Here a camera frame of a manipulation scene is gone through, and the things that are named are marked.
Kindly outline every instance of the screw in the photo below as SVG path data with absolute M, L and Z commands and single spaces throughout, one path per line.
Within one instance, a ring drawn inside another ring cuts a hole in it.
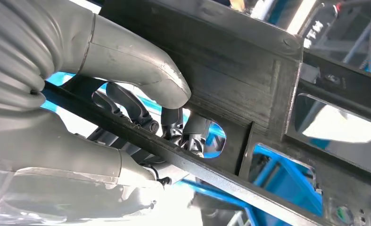
M 151 131 L 152 133 L 156 133 L 158 129 L 159 123 L 157 121 L 151 122 L 151 124 L 149 125 L 149 131 Z
M 283 41 L 285 45 L 288 47 L 291 47 L 292 49 L 298 49 L 301 47 L 301 45 L 295 40 L 295 37 L 286 37 Z

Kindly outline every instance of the metal bar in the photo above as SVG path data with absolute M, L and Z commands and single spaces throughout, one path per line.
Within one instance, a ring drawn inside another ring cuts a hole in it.
M 47 99 L 66 110 L 98 124 L 107 131 L 127 139 L 131 143 L 169 163 L 186 170 L 196 177 L 216 186 L 223 191 L 261 209 L 291 225 L 316 226 L 331 225 L 326 220 L 294 205 L 270 192 L 239 177 L 215 169 L 194 154 L 186 152 L 175 144 L 157 137 L 134 124 L 112 117 L 111 114 L 99 109 L 90 102 L 78 98 L 70 92 L 46 82 L 43 94 Z
M 370 31 L 371 31 L 371 22 L 366 26 L 366 28 L 363 30 L 362 34 L 356 40 L 353 47 L 350 49 L 348 54 L 344 57 L 344 59 L 342 60 L 343 63 L 349 63 L 349 61 L 352 59 L 352 57 L 355 55 L 355 53 L 358 51 L 358 49 L 363 45 L 363 43 L 367 39 L 367 37 L 370 35 Z
M 298 93 L 356 113 L 371 121 L 371 73 L 317 56 L 305 50 L 304 63 L 320 69 L 316 83 L 300 80 Z

